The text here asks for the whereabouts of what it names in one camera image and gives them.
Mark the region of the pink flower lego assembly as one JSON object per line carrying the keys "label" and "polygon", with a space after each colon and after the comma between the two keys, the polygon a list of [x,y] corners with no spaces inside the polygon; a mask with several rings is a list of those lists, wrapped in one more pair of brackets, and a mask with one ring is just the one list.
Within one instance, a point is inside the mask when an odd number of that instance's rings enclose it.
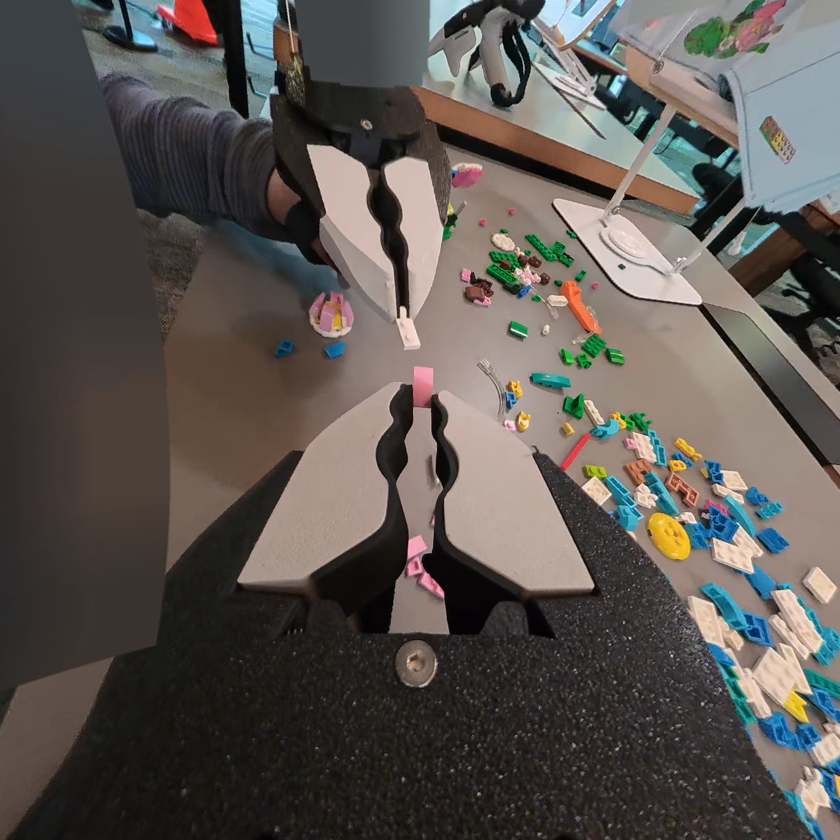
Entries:
{"label": "pink flower lego assembly", "polygon": [[308,311],[311,327],[324,338],[341,338],[353,327],[354,315],[344,294],[323,292],[314,300]]}

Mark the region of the pile of blue white lego bricks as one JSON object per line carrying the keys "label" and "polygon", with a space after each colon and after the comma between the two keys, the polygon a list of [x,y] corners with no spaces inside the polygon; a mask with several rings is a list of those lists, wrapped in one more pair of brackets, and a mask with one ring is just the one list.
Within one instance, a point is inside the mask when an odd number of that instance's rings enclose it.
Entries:
{"label": "pile of blue white lego bricks", "polygon": [[[807,838],[838,838],[838,498],[730,360],[504,362],[530,434],[661,565]],[[683,524],[688,559],[647,521]]]}

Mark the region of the clear curved lego piece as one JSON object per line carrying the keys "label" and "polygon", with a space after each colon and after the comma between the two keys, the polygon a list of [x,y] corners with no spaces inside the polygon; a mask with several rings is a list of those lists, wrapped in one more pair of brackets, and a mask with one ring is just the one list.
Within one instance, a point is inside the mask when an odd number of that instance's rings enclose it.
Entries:
{"label": "clear curved lego piece", "polygon": [[487,359],[479,359],[477,362],[478,368],[484,373],[494,385],[498,397],[497,421],[503,424],[507,419],[508,413],[508,399],[507,389],[502,384],[500,377],[496,373],[494,367]]}

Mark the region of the yellow round lego piece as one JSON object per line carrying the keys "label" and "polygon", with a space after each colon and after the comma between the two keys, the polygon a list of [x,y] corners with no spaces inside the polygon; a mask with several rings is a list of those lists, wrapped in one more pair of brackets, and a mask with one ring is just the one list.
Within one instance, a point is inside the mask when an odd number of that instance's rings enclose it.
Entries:
{"label": "yellow round lego piece", "polygon": [[647,534],[657,551],[674,561],[688,559],[692,551],[687,530],[669,515],[656,512],[647,520]]}

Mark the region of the orange traffic cone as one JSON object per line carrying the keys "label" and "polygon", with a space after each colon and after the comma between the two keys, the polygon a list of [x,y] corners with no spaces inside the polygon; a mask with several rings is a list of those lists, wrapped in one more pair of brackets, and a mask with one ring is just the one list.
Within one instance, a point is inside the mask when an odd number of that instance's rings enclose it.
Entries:
{"label": "orange traffic cone", "polygon": [[163,21],[189,39],[207,46],[218,46],[217,31],[202,1],[171,1],[156,7]]}

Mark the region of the open lego instruction pages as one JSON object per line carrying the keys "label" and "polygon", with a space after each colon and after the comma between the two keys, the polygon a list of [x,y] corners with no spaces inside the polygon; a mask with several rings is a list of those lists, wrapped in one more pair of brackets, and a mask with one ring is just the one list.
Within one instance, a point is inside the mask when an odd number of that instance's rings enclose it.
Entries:
{"label": "open lego instruction pages", "polygon": [[625,2],[614,29],[650,80],[735,122],[745,202],[787,214],[838,193],[838,2]]}

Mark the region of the spare hand-held gripper device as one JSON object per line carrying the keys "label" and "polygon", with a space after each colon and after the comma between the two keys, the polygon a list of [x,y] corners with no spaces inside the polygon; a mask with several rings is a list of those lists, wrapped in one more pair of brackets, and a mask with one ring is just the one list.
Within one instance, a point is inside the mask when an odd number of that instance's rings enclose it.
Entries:
{"label": "spare hand-held gripper device", "polygon": [[481,66],[493,104],[511,109],[522,101],[532,68],[521,28],[530,26],[544,5],[544,1],[471,3],[430,39],[427,54],[443,52],[453,77],[469,56],[468,71]]}

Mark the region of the person's left hand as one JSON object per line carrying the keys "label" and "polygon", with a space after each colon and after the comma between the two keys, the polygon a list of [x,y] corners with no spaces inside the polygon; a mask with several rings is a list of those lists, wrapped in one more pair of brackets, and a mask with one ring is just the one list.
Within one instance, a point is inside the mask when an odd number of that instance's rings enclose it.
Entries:
{"label": "person's left hand", "polygon": [[270,172],[266,184],[266,209],[278,224],[285,225],[291,210],[301,198],[280,177],[276,168]]}

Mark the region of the pile of green brown lego bricks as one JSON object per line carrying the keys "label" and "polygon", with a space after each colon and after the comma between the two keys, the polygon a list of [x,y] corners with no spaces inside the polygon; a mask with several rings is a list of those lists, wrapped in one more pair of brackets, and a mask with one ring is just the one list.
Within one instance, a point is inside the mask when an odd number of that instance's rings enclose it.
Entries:
{"label": "pile of green brown lego bricks", "polygon": [[569,304],[561,288],[567,281],[566,272],[574,265],[574,256],[564,242],[551,244],[535,234],[526,234],[521,247],[507,229],[502,228],[490,238],[489,265],[483,270],[463,268],[458,279],[464,286],[475,289],[465,294],[476,305],[488,307],[498,291],[519,299],[529,300],[548,311],[549,322],[541,333],[549,334],[553,322]]}

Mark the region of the black metal pole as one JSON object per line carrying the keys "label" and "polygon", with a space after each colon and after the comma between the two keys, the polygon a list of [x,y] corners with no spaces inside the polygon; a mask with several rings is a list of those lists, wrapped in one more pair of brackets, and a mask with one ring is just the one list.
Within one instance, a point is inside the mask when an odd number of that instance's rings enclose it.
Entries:
{"label": "black metal pole", "polygon": [[249,87],[245,63],[245,33],[240,1],[220,1],[224,25],[224,58],[230,107],[242,118],[249,118]]}

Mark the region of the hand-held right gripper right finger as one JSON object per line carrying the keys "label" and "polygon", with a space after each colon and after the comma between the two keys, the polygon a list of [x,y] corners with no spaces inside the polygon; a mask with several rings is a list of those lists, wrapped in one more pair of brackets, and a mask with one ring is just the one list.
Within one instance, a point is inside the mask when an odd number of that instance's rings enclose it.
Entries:
{"label": "hand-held right gripper right finger", "polygon": [[432,400],[435,505],[429,572],[447,614],[588,596],[595,582],[534,453],[451,392]]}

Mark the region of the orange lego carrot piece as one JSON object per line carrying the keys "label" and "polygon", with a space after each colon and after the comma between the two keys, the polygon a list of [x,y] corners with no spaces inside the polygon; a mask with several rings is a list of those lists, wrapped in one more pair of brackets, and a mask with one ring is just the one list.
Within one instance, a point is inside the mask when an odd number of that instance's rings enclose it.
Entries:
{"label": "orange lego carrot piece", "polygon": [[560,294],[567,300],[568,309],[572,312],[584,331],[598,335],[602,333],[602,328],[596,316],[585,305],[581,288],[575,280],[565,281],[561,285]]}

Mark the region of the white booklet stand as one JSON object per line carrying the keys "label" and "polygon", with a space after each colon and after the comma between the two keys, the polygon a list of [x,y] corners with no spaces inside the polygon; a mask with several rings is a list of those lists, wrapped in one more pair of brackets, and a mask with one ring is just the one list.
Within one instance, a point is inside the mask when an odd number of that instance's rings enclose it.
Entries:
{"label": "white booklet stand", "polygon": [[628,217],[621,215],[629,186],[675,115],[676,107],[665,105],[657,125],[604,209],[560,197],[552,206],[618,290],[638,300],[698,308],[702,304],[699,292]]}

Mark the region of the wooden top desk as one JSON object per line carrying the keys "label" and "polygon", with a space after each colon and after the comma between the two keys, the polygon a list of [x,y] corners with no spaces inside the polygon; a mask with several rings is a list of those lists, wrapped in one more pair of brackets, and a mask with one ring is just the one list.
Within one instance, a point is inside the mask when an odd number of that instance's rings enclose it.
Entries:
{"label": "wooden top desk", "polygon": [[614,193],[643,149],[608,112],[575,111],[537,71],[510,110],[490,102],[479,70],[452,78],[442,54],[428,60],[414,90],[447,144],[599,197]]}

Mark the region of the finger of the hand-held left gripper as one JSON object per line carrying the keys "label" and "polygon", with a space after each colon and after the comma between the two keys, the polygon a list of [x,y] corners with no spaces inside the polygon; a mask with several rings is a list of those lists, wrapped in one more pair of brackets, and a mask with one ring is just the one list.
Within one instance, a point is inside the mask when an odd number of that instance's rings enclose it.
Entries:
{"label": "finger of the hand-held left gripper", "polygon": [[325,144],[309,144],[308,157],[324,214],[320,239],[341,277],[365,294],[388,322],[396,320],[396,279],[382,245],[382,228],[368,204],[371,179],[364,164]]}
{"label": "finger of the hand-held left gripper", "polygon": [[396,306],[415,319],[434,283],[444,224],[424,160],[406,156],[386,164],[384,185],[391,200],[388,245],[395,268]]}

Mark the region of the person's left forearm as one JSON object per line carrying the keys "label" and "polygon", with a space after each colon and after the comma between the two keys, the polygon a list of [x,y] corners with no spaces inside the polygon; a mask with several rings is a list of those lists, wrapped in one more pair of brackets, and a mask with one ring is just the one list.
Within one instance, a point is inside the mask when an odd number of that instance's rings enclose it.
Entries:
{"label": "person's left forearm", "polygon": [[223,219],[262,238],[287,240],[268,209],[276,159],[267,122],[187,96],[162,96],[123,73],[100,84],[137,208],[196,224]]}

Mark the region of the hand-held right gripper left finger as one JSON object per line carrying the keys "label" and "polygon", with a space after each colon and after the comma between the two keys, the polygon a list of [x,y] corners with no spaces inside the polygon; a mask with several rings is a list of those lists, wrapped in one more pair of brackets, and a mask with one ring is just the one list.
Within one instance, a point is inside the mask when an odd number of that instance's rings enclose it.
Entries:
{"label": "hand-held right gripper left finger", "polygon": [[391,617],[406,566],[398,489],[413,388],[393,382],[339,416],[301,453],[238,585],[338,603],[346,616]]}

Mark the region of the black floor stand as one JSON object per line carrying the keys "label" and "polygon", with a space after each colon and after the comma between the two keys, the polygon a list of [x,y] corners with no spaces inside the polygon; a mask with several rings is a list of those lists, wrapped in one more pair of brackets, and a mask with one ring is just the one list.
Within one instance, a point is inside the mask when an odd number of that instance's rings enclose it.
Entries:
{"label": "black floor stand", "polygon": [[152,37],[134,29],[126,1],[118,1],[122,24],[112,24],[105,27],[102,34],[112,44],[135,52],[153,54],[158,51],[158,45]]}

